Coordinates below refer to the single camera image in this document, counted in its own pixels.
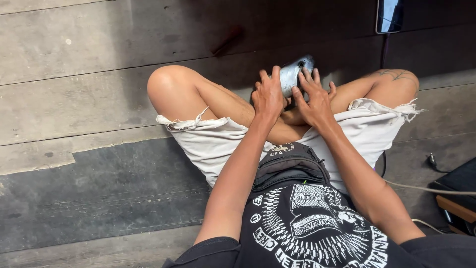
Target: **wooden floor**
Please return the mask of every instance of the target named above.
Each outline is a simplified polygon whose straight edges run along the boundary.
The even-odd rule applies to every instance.
[[[469,12],[476,3],[429,2],[405,2],[404,29],[390,36],[385,66],[420,78],[416,103],[428,111],[400,130],[385,176],[415,186],[441,176],[424,165],[429,153],[444,168],[476,156],[476,19]],[[245,99],[258,70],[306,53],[337,85],[374,71],[383,40],[373,33],[375,10],[373,0],[0,1],[0,175],[71,164],[76,152],[171,139],[147,98],[148,76],[160,66],[193,68]],[[209,49],[234,24],[245,35],[213,57]],[[0,206],[10,194],[6,178]],[[431,194],[395,190],[413,218],[445,226]],[[198,229],[6,252],[0,268],[159,267],[186,250]]]

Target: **black t-shirt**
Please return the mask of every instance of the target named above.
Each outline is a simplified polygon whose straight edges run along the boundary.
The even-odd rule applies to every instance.
[[[352,210],[332,186],[292,184],[251,194],[240,242],[200,242],[165,268],[476,267],[476,238],[439,235],[401,245]]]

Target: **hand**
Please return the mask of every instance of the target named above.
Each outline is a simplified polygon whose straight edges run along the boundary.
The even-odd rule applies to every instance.
[[[292,88],[294,99],[304,121],[321,132],[336,122],[330,107],[330,101],[337,94],[336,85],[330,82],[330,92],[327,93],[322,88],[317,69],[313,70],[314,80],[306,68],[302,68],[302,71],[304,74],[300,72],[297,76],[304,91],[309,95],[309,102],[306,103],[298,87]]]
[[[269,118],[273,121],[273,125],[283,111],[285,103],[281,91],[279,70],[279,66],[274,66],[271,78],[268,77],[265,70],[259,71],[261,82],[256,82],[256,91],[251,94],[256,111],[255,117]]]

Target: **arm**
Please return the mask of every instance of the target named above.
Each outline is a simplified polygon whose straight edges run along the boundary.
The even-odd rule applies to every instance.
[[[283,109],[279,67],[271,79],[260,71],[262,83],[252,98],[255,117],[238,147],[221,170],[205,209],[202,228],[195,244],[213,237],[232,237],[239,241],[241,218],[256,175],[266,138]]]
[[[331,82],[328,94],[320,85],[316,69],[316,81],[307,70],[304,73],[299,74],[299,80],[310,101],[306,103],[299,89],[293,88],[297,105],[306,122],[317,129],[329,147],[359,213],[398,244],[424,237],[395,191],[368,165],[337,124],[330,109],[330,100],[336,95],[335,85]]]

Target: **black waist bag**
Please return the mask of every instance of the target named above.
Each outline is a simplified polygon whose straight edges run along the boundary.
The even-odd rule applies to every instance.
[[[271,149],[259,162],[253,192],[290,180],[328,184],[329,172],[311,147],[292,142]]]

